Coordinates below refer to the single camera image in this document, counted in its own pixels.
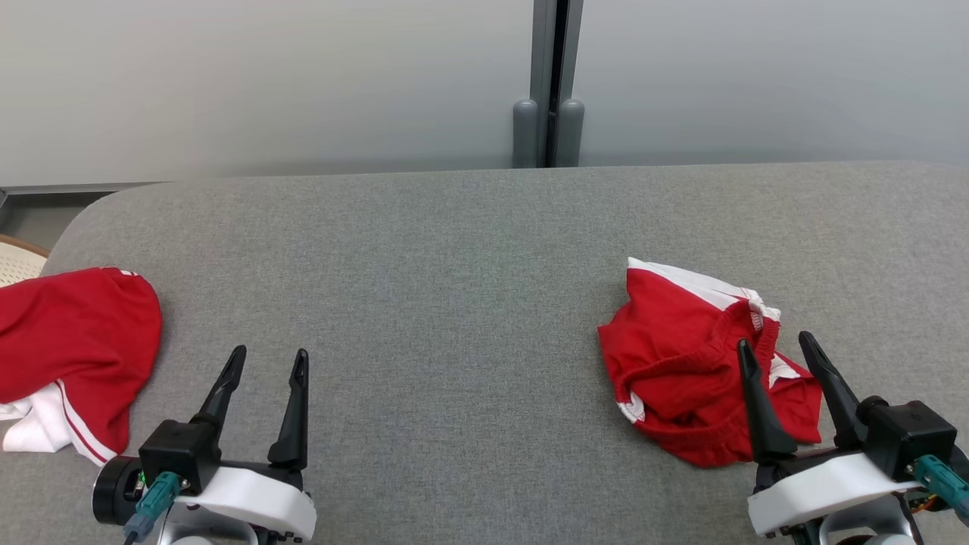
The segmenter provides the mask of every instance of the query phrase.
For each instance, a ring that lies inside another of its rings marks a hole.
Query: black cylindrical motor
[[[112,458],[94,481],[91,509],[99,523],[124,526],[135,514],[141,499],[141,460],[131,456]]]

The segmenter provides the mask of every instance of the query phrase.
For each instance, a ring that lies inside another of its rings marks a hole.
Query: beige perforated surface
[[[44,256],[0,241],[0,287],[40,276],[46,262]]]

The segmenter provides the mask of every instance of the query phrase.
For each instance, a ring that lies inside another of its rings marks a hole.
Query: gray floor
[[[0,234],[52,249],[68,224],[104,193],[12,195],[0,207]]]

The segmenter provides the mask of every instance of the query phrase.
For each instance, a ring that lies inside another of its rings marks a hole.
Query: robotic arm
[[[209,545],[207,537],[276,545],[313,537],[316,509],[303,491],[309,356],[297,352],[290,400],[268,464],[222,460],[219,436],[245,363],[233,350],[202,409],[189,422],[162,422],[137,458],[109,461],[94,484],[94,517],[141,543],[161,521],[158,545]]]
[[[746,340],[737,346],[747,405],[756,486],[747,499],[758,535],[790,536],[797,545],[923,545],[912,516],[952,509],[969,526],[969,460],[956,429],[921,401],[859,402],[817,340],[798,337],[821,382],[836,428],[834,448],[797,451],[763,385]],[[832,533],[871,529],[836,544]]]

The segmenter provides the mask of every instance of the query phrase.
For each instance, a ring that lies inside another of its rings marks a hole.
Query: red and white clothing
[[[747,338],[785,430],[821,441],[821,386],[775,350],[780,310],[756,291],[634,258],[626,289],[599,339],[619,409],[639,430],[695,465],[751,461],[736,356]]]
[[[97,465],[128,444],[128,407],[154,367],[162,313],[151,285],[87,269],[0,288],[5,451],[74,444]]]

